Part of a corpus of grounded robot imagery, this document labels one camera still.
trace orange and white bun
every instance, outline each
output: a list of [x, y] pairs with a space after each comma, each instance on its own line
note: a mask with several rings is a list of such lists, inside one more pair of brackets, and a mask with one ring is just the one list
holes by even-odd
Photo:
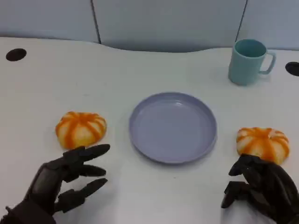
[[107, 124], [96, 113], [68, 112], [56, 125], [56, 135], [63, 148], [75, 149], [99, 141], [105, 134]]
[[289, 140], [272, 128], [244, 127], [238, 131], [237, 151], [239, 155], [255, 155], [279, 165], [289, 156]]

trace robotic hand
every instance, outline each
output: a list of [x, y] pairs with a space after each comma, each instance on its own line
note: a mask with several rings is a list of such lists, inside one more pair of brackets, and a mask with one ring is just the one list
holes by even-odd
[[229, 175], [241, 175], [245, 182], [230, 181], [224, 193], [222, 208], [234, 200], [246, 200], [277, 224], [299, 224], [299, 196], [290, 176], [273, 162], [252, 155], [241, 155]]
[[79, 176], [104, 176], [104, 169], [85, 165], [84, 162], [105, 154], [109, 149], [110, 145], [88, 149], [78, 147], [63, 153], [63, 157], [59, 159], [44, 163], [37, 171], [23, 201], [13, 209], [6, 207], [8, 214], [0, 224], [55, 224], [52, 217], [55, 212], [67, 212], [82, 205], [85, 198], [100, 189], [107, 179], [97, 179], [79, 191], [71, 189], [58, 196], [62, 181], [71, 182]]

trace table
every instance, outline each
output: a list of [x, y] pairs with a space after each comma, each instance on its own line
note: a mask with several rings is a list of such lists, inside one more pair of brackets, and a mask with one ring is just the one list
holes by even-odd
[[[24, 48], [17, 62], [8, 51]], [[248, 87], [228, 80], [231, 49], [192, 53], [133, 52], [95, 43], [0, 38], [0, 208], [24, 197], [39, 166], [62, 155], [54, 129], [67, 111], [97, 112], [107, 119], [101, 143], [111, 150], [92, 161], [107, 170], [109, 182], [58, 224], [252, 224], [269, 223], [245, 203], [220, 208], [228, 171], [238, 154], [241, 127], [273, 127], [290, 139], [283, 168], [299, 186], [299, 77], [285, 71], [299, 52], [275, 50], [269, 78]], [[128, 137], [133, 108], [151, 94], [179, 91], [205, 102], [218, 122], [218, 140], [204, 159], [184, 166], [152, 162]], [[90, 179], [64, 184], [79, 189]]]

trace mug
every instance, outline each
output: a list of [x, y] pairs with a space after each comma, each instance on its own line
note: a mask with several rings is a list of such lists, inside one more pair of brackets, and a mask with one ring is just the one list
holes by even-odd
[[[266, 71], [260, 71], [266, 54], [272, 55], [270, 67]], [[233, 47], [228, 78], [237, 85], [252, 84], [258, 79], [259, 74], [268, 75], [275, 62], [275, 53], [268, 52], [261, 42], [252, 39], [239, 40]]]

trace plate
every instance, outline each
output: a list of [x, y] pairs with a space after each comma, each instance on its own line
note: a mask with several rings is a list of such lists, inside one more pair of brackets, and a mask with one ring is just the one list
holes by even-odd
[[152, 160], [180, 164], [209, 153], [217, 139], [212, 111], [199, 99], [179, 93], [152, 95], [133, 110], [130, 138]]

